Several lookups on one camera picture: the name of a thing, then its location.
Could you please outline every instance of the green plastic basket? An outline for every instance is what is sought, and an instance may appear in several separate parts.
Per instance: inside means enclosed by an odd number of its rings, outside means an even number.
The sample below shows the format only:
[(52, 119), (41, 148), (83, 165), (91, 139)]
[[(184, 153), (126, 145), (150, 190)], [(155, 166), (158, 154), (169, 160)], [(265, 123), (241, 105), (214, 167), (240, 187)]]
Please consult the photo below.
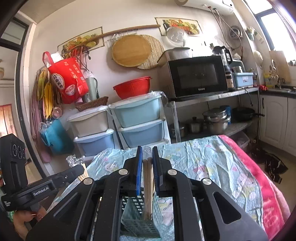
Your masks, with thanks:
[(121, 223), (121, 234), (134, 237), (161, 238), (160, 226), (162, 215), (158, 204), (156, 193), (153, 195), (152, 220), (143, 220), (144, 192), (137, 197), (123, 198), (123, 213)]

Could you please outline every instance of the red bag handle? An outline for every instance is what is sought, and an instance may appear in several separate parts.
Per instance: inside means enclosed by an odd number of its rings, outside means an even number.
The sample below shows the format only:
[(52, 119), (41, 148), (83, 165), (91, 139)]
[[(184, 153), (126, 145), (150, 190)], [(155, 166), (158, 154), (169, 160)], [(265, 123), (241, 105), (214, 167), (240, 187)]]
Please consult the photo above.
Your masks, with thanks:
[(45, 55), (47, 55), (50, 64), (53, 65), (53, 64), (54, 64), (54, 61), (52, 60), (52, 57), (50, 56), (50, 53), (49, 53), (48, 51), (46, 51), (46, 52), (43, 53), (43, 56), (42, 56), (42, 61), (43, 61), (43, 63), (44, 63), (44, 57), (45, 57)]

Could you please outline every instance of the fruit picture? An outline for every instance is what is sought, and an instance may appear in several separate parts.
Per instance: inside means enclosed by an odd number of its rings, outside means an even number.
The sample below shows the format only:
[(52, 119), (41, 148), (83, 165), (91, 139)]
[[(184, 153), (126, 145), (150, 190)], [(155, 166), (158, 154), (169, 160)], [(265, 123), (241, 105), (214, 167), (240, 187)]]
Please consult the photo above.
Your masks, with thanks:
[(76, 57), (87, 50), (91, 51), (96, 48), (103, 47), (104, 46), (103, 38), (96, 39), (91, 42), (87, 41), (102, 33), (103, 33), (102, 27), (92, 29), (90, 31), (87, 31), (78, 36), (75, 36), (74, 38), (69, 39), (66, 42), (60, 44), (57, 47), (57, 50), (63, 56), (63, 58), (66, 59), (66, 58)]
[(160, 25), (160, 33), (162, 36), (166, 35), (166, 30), (169, 27), (176, 27), (183, 29), (189, 36), (201, 36), (202, 31), (196, 20), (182, 19), (182, 18), (155, 18), (156, 23)]

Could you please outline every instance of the red tote bag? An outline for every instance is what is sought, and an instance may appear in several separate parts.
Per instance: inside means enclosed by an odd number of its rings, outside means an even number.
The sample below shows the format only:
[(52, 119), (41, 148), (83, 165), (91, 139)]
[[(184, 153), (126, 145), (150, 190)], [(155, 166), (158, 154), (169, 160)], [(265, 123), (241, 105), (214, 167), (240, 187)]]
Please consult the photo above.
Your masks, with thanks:
[(63, 59), (54, 63), (50, 53), (46, 51), (43, 53), (42, 60), (45, 66), (47, 66), (46, 62), (51, 64), (48, 70), (62, 94), (64, 104), (75, 102), (89, 91), (76, 58)]

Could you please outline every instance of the microwave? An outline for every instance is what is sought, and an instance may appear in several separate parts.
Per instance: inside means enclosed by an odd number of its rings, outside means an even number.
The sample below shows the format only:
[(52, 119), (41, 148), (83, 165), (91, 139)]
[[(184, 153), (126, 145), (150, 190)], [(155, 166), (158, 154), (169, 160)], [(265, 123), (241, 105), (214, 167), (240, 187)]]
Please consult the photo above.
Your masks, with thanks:
[(220, 56), (183, 58), (158, 69), (161, 90), (169, 99), (228, 91)]

